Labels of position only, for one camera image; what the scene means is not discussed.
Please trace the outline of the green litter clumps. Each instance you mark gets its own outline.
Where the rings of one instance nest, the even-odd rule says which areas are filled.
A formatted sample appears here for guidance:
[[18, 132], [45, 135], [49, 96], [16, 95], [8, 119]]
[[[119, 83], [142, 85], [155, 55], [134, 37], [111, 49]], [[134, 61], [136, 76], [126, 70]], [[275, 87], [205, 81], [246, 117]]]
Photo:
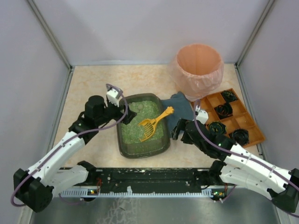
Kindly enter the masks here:
[[129, 104], [129, 108], [131, 111], [139, 113], [140, 111], [143, 110], [144, 105], [142, 102], [133, 102]]

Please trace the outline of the dark grey litter box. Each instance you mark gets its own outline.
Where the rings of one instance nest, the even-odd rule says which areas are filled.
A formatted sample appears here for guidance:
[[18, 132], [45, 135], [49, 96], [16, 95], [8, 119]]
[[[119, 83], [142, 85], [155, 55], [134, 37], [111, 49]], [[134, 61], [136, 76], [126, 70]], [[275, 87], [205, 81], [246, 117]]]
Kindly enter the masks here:
[[140, 123], [145, 119], [155, 119], [164, 107], [162, 101], [153, 93], [136, 94], [126, 97], [129, 109], [136, 116], [127, 125], [117, 125], [119, 151], [122, 156], [130, 159], [145, 158], [161, 154], [170, 147], [169, 130], [166, 119], [162, 119], [156, 126], [155, 133], [145, 140], [145, 133], [149, 130]]

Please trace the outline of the yellow litter scoop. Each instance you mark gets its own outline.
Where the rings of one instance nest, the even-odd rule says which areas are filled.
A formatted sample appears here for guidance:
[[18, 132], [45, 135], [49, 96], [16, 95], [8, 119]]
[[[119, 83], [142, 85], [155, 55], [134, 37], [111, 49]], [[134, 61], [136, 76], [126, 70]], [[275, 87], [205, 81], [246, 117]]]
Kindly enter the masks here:
[[143, 132], [143, 136], [139, 139], [140, 142], [144, 142], [147, 139], [151, 138], [155, 131], [156, 131], [156, 127], [157, 124], [159, 123], [159, 121], [161, 121], [163, 118], [171, 115], [174, 113], [174, 108], [172, 106], [168, 106], [165, 111], [160, 114], [157, 118], [155, 119], [144, 119], [143, 121], [141, 121], [138, 126], [142, 126], [144, 128], [144, 132]]

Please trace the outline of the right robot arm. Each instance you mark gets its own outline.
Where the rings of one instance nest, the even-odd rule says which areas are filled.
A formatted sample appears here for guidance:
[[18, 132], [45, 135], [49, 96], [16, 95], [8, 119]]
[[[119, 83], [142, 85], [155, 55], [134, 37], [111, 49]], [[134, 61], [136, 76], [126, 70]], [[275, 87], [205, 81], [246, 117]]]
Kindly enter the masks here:
[[173, 140], [196, 146], [214, 158], [210, 173], [217, 182], [252, 190], [287, 213], [296, 212], [299, 203], [299, 171], [271, 164], [222, 134], [211, 133], [197, 120], [180, 119], [171, 131]]

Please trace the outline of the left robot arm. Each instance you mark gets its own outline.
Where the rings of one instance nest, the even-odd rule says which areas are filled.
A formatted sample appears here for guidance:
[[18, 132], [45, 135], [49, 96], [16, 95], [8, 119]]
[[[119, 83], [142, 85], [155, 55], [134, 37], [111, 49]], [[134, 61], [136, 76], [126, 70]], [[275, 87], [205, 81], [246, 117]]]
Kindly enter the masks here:
[[13, 176], [14, 191], [11, 204], [17, 198], [23, 206], [34, 212], [43, 211], [54, 196], [77, 184], [90, 185], [96, 181], [96, 167], [81, 161], [64, 173], [58, 170], [78, 150], [101, 130], [108, 129], [107, 124], [115, 120], [116, 124], [129, 124], [136, 116], [127, 102], [120, 105], [119, 100], [107, 96], [91, 96], [85, 104], [85, 110], [69, 127], [68, 132], [42, 159], [27, 170], [18, 169]]

